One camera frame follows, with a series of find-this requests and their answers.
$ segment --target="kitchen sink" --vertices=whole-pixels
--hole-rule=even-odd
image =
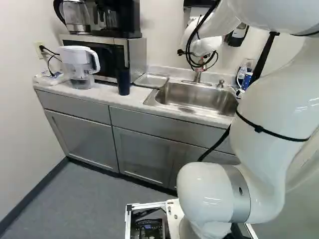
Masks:
[[[230,87],[216,88],[201,84],[167,82],[153,90],[145,105],[203,116],[235,115],[238,102]]]

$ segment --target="microwave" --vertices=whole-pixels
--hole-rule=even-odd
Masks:
[[[125,71],[133,83],[147,71],[146,38],[112,38],[91,35],[60,35],[63,45],[90,47],[99,56],[101,70],[95,80],[117,83],[118,75]]]

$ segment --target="kettle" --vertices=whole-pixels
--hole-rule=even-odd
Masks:
[[[53,7],[70,34],[90,34],[90,15],[84,0],[54,0]]]
[[[98,54],[86,46],[60,46],[64,79],[69,80],[73,88],[92,88],[92,74],[100,71]]]

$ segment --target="faucet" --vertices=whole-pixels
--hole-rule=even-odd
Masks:
[[[201,65],[204,64],[204,59],[200,58],[198,63]],[[201,73],[203,71],[205,71],[206,69],[207,69],[207,66],[203,65],[201,68],[198,68],[197,70],[195,70],[195,77],[194,77],[193,81],[182,80],[182,82],[191,83],[191,84],[199,84],[199,85],[204,85],[204,86],[212,86],[212,84],[210,84],[210,83],[204,83],[204,82],[200,81]]]
[[[216,88],[224,88],[225,81],[223,79],[219,80],[219,83],[216,85]]]
[[[199,64],[203,64],[204,63],[204,60],[203,58],[201,58],[199,61],[198,61]],[[195,77],[194,77],[194,80],[193,82],[194,83],[200,83],[200,77],[201,77],[201,73],[207,68],[206,65],[202,66],[200,69],[198,69],[197,71],[195,70]]]

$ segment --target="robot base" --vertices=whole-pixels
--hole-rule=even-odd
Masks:
[[[192,224],[185,216],[179,223],[180,239],[222,239],[231,233],[231,223],[211,222],[202,228]]]

